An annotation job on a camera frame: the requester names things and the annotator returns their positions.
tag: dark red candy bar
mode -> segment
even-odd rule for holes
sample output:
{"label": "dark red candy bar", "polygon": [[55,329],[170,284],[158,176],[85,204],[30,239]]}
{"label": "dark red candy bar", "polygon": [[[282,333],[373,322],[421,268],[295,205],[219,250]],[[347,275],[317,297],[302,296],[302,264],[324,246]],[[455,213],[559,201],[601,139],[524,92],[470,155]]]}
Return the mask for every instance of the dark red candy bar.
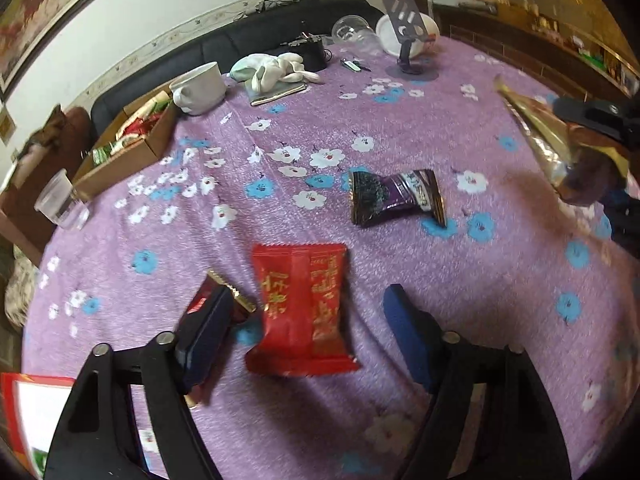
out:
{"label": "dark red candy bar", "polygon": [[254,247],[264,337],[246,354],[249,371],[311,376],[360,368],[339,331],[344,244]]}

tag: purple tablecloth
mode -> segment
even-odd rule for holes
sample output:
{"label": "purple tablecloth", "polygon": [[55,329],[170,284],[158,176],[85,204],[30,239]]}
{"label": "purple tablecloth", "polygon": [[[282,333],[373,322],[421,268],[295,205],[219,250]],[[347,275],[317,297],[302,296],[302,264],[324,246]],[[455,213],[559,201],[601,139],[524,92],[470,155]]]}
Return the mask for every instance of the purple tablecloth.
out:
{"label": "purple tablecloth", "polygon": [[[428,396],[385,322],[390,283],[475,344],[527,348],[577,477],[638,386],[638,266],[598,206],[560,209],[492,80],[551,100],[548,89],[463,43],[438,46],[429,83],[389,78],[386,56],[365,60],[370,73],[334,61],[325,84],[252,108],[229,80],[215,110],[178,122],[165,160],[100,195],[80,232],[56,231],[24,372],[75,377],[96,343],[129,348],[171,329],[209,268],[255,295],[256,242],[343,242],[342,307],[362,370],[252,375],[243,356],[259,334],[234,332],[210,401],[192,412],[223,477],[393,477]],[[349,168],[433,168],[448,228],[416,216],[354,227]]]}

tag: plastic cup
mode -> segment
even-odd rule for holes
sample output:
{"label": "plastic cup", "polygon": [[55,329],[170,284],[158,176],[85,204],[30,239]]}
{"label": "plastic cup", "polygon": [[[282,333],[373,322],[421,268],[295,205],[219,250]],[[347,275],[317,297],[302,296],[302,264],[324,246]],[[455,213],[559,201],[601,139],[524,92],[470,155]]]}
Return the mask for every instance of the plastic cup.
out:
{"label": "plastic cup", "polygon": [[341,17],[331,30],[335,43],[344,45],[356,54],[376,56],[382,53],[380,38],[361,16],[350,14]]}
{"label": "plastic cup", "polygon": [[76,198],[66,170],[49,180],[33,208],[63,229],[81,229],[89,218],[89,208]]}

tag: metal screw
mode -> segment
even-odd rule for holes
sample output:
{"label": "metal screw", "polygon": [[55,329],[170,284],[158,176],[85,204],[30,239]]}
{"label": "metal screw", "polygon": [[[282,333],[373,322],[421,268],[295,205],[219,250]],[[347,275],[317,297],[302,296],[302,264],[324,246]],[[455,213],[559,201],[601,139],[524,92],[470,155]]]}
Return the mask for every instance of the metal screw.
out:
{"label": "metal screw", "polygon": [[156,336],[156,341],[159,345],[168,345],[172,343],[175,339],[175,335],[173,332],[162,332]]}
{"label": "metal screw", "polygon": [[453,330],[450,330],[442,334],[442,340],[445,343],[449,343],[450,345],[455,345],[460,342],[460,334],[458,334],[458,332],[453,332]]}
{"label": "metal screw", "polygon": [[511,352],[513,352],[514,354],[522,354],[524,352],[524,346],[522,346],[521,344],[518,343],[509,343],[508,348]]}
{"label": "metal screw", "polygon": [[107,343],[100,343],[94,346],[93,354],[96,357],[100,357],[101,355],[105,355],[109,351],[109,345]]}

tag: white plush toy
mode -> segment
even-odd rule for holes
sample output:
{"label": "white plush toy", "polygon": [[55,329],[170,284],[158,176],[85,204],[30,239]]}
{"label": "white plush toy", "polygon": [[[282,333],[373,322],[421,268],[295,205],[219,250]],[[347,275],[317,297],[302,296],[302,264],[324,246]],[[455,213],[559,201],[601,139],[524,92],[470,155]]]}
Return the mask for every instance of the white plush toy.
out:
{"label": "white plush toy", "polygon": [[268,92],[278,81],[321,81],[318,74],[305,70],[302,56],[292,52],[285,52],[278,57],[270,54],[249,54],[231,67],[229,75],[238,82],[251,79],[251,88],[258,93]]}

